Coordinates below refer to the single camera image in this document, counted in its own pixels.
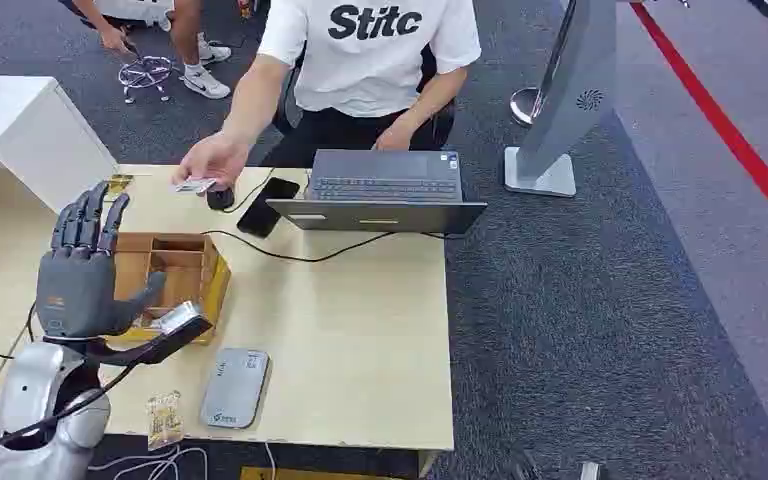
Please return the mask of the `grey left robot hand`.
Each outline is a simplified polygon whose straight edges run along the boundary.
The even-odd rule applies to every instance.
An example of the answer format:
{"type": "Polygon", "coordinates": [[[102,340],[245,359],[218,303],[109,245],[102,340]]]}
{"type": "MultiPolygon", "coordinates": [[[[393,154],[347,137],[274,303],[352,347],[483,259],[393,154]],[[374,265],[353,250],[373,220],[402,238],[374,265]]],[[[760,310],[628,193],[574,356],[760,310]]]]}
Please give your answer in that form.
{"type": "Polygon", "coordinates": [[[102,180],[58,215],[49,250],[40,261],[35,299],[47,337],[121,335],[162,293],[166,274],[154,272],[138,293],[115,298],[114,254],[130,198],[121,194],[103,216],[108,190],[109,183],[102,180]]]}

